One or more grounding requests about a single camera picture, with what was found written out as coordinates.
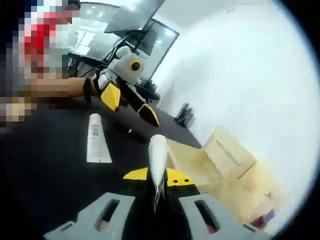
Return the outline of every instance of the monitor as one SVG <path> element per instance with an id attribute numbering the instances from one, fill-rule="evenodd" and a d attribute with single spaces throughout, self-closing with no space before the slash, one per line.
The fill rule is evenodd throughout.
<path id="1" fill-rule="evenodd" d="M 141 30 L 165 0 L 126 0 L 112 17 L 104 33 Z"/>
<path id="2" fill-rule="evenodd" d="M 116 35 L 123 38 L 127 35 L 126 32 L 116 32 Z M 119 45 L 122 47 L 124 45 L 129 45 L 132 52 L 136 49 L 141 50 L 146 55 L 151 56 L 152 50 L 155 46 L 155 42 L 157 40 L 157 32 L 153 29 L 153 22 L 149 21 L 148 24 L 141 30 L 130 34 L 125 41 Z"/>

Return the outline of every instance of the gray gripper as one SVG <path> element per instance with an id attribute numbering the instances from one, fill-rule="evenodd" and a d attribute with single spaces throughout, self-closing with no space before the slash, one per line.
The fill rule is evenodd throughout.
<path id="1" fill-rule="evenodd" d="M 44 235 L 47 240 L 121 240 L 133 196 L 106 193 L 79 212 L 76 222 L 67 222 Z M 118 203 L 106 231 L 98 231 L 108 207 Z"/>
<path id="2" fill-rule="evenodd" d="M 235 216 L 208 193 L 180 197 L 193 240 L 268 240 L 272 236 L 252 225 L 238 223 Z M 212 219 L 217 232 L 210 234 L 197 205 L 202 205 Z"/>

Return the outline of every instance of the yellow part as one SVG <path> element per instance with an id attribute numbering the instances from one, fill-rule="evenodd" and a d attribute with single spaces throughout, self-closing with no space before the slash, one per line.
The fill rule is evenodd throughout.
<path id="1" fill-rule="evenodd" d="M 120 89 L 110 82 L 101 94 L 101 100 L 111 110 L 115 111 L 119 107 L 120 95 Z"/>
<path id="2" fill-rule="evenodd" d="M 138 170 L 134 170 L 129 172 L 127 175 L 123 177 L 123 179 L 130 179 L 130 180 L 147 180 L 147 172 L 148 168 L 141 168 Z M 166 169 L 168 175 L 167 186 L 185 186 L 185 185 L 192 185 L 192 180 L 189 176 L 185 175 L 183 172 L 167 168 Z"/>
<path id="3" fill-rule="evenodd" d="M 126 174 L 123 179 L 131 179 L 131 180 L 147 180 L 147 172 L 148 168 L 141 168 L 138 170 L 133 170 Z"/>
<path id="4" fill-rule="evenodd" d="M 137 111 L 137 113 L 139 114 L 139 112 L 141 111 L 141 109 L 142 109 L 143 107 L 146 107 L 146 108 L 150 109 L 152 115 L 154 116 L 154 119 L 156 120 L 156 123 L 159 125 L 160 123 L 159 123 L 159 120 L 158 120 L 158 117 L 157 117 L 156 112 L 155 112 L 155 111 L 152 109 L 152 107 L 150 107 L 148 104 L 146 104 L 146 103 L 143 104 L 143 105 L 140 107 L 140 109 Z"/>

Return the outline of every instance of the white tube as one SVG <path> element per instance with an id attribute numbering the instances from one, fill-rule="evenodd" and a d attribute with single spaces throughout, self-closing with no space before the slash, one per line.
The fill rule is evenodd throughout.
<path id="1" fill-rule="evenodd" d="M 112 163 L 101 116 L 97 113 L 91 114 L 89 118 L 86 161 L 88 163 Z"/>

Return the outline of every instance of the ceiling light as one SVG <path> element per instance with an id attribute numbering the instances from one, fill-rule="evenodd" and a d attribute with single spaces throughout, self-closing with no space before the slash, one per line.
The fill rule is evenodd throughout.
<path id="1" fill-rule="evenodd" d="M 87 31 L 80 44 L 83 46 L 89 46 L 90 42 L 94 39 L 95 35 L 96 33 Z"/>
<path id="2" fill-rule="evenodd" d="M 79 45 L 79 46 L 76 48 L 75 52 L 76 52 L 77 54 L 80 54 L 80 55 L 84 55 L 84 56 L 85 56 L 85 55 L 88 54 L 89 50 L 90 50 L 90 47 Z"/>
<path id="3" fill-rule="evenodd" d="M 89 26 L 80 26 L 79 29 L 82 29 L 82 30 L 89 30 L 89 31 L 92 31 L 92 32 L 98 32 L 99 29 L 98 28 L 95 28 L 95 27 L 89 27 Z"/>
<path id="4" fill-rule="evenodd" d="M 137 7 L 134 6 L 134 5 L 132 5 L 132 4 L 126 5 L 126 8 L 127 8 L 129 11 L 131 11 L 131 12 L 134 12 L 134 11 L 137 10 Z"/>
<path id="5" fill-rule="evenodd" d="M 167 37 L 172 37 L 173 35 L 175 35 L 175 33 L 173 31 L 171 31 L 170 29 L 165 30 L 165 35 Z"/>

